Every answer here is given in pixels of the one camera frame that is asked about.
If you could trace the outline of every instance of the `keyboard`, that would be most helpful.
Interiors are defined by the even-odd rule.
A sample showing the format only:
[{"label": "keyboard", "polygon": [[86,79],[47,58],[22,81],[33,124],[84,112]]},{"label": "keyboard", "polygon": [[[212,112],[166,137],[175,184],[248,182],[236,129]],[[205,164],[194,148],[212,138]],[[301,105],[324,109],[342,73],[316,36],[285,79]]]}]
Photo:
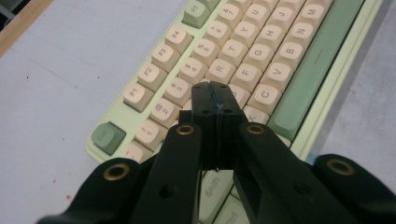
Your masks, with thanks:
[{"label": "keyboard", "polygon": [[[305,160],[381,3],[187,1],[93,128],[88,153],[145,161],[191,110],[191,86],[217,81]],[[232,171],[205,172],[199,220],[248,223]]]}]

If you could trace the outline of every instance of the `wooden edge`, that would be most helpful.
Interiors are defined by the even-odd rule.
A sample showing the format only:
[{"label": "wooden edge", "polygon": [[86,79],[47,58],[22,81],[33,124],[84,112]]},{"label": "wooden edge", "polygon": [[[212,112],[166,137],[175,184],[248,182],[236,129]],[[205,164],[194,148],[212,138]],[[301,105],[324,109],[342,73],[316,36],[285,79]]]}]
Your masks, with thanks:
[{"label": "wooden edge", "polygon": [[43,13],[53,0],[31,0],[0,32],[0,58]]}]

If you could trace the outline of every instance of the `spacebar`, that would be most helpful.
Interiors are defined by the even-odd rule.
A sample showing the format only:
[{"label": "spacebar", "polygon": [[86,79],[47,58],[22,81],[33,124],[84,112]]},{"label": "spacebar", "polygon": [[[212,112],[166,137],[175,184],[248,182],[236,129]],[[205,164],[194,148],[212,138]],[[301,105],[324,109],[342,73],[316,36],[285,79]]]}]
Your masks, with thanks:
[{"label": "spacebar", "polygon": [[335,0],[268,126],[292,141],[311,106],[323,78],[343,44],[362,0]]}]

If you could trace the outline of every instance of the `screw hole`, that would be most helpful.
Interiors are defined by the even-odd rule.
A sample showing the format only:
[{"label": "screw hole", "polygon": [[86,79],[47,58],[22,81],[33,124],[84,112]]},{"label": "screw hole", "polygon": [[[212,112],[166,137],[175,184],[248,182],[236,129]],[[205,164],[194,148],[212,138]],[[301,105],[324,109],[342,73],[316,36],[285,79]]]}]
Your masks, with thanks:
[{"label": "screw hole", "polygon": [[123,179],[129,173],[129,166],[125,163],[114,164],[108,167],[103,173],[108,181]]},{"label": "screw hole", "polygon": [[247,131],[250,133],[261,134],[264,133],[264,128],[259,125],[249,125],[247,126]]},{"label": "screw hole", "polygon": [[190,125],[182,125],[177,128],[177,133],[182,135],[192,134],[194,132],[194,128]]},{"label": "screw hole", "polygon": [[355,169],[346,161],[331,159],[327,161],[327,166],[339,175],[354,175]]}]

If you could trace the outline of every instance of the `sage green keycap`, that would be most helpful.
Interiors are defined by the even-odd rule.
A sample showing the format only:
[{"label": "sage green keycap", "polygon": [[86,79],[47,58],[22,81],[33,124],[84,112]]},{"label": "sage green keycap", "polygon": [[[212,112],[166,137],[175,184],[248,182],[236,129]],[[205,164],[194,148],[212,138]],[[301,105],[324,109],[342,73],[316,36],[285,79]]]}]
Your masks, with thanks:
[{"label": "sage green keycap", "polygon": [[111,156],[125,137],[125,132],[112,123],[99,125],[92,134],[93,143]]},{"label": "sage green keycap", "polygon": [[191,1],[184,11],[183,23],[195,28],[201,28],[210,16],[209,9],[198,1]]},{"label": "sage green keycap", "polygon": [[219,4],[220,0],[197,0],[198,2],[204,4],[209,11],[213,11],[215,7]]},{"label": "sage green keycap", "polygon": [[233,186],[233,171],[208,171],[201,186],[199,221],[212,223]]},{"label": "sage green keycap", "polygon": [[218,217],[214,224],[222,223],[238,223],[248,224],[248,215],[245,212],[241,201],[237,200],[233,195],[229,195],[224,205],[221,207]]},{"label": "sage green keycap", "polygon": [[334,1],[268,122],[273,131],[294,139],[361,4],[362,0]]}]

